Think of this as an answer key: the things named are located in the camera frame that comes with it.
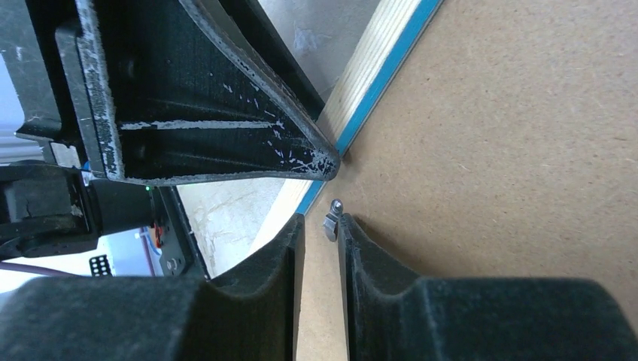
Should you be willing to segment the brown frame backing board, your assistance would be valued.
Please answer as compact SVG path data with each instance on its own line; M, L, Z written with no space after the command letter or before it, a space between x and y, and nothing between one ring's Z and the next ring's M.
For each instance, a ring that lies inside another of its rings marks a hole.
M300 360L344 360L343 201L438 277L593 279L637 322L637 3L446 1L305 222Z

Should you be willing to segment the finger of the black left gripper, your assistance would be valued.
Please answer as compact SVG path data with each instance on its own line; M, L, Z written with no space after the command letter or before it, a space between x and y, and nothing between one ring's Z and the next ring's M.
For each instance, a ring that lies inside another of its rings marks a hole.
M339 153L220 1L74 1L114 181L333 179Z
M263 7L254 0L221 0L223 9L238 26L248 43L283 80L316 120L325 102L293 57Z

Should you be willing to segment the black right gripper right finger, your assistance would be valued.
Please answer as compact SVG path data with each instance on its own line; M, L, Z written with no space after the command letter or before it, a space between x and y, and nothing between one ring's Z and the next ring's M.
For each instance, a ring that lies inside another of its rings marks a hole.
M615 299L581 278L435 278L338 229L350 360L635 360Z

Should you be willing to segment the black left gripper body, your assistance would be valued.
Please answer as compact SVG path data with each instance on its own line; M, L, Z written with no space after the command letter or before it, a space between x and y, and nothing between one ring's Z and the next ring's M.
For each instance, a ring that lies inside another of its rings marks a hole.
M1 57L42 160L1 167L1 258L83 253L101 236L148 228L166 276L209 273L175 187L112 180L93 117L84 30L73 1L1 3Z

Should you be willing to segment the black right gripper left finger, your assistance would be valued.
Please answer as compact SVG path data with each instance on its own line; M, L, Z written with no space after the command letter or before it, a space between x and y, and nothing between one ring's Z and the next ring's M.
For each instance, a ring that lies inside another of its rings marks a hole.
M305 219L207 281L48 277L1 310L3 360L292 360Z

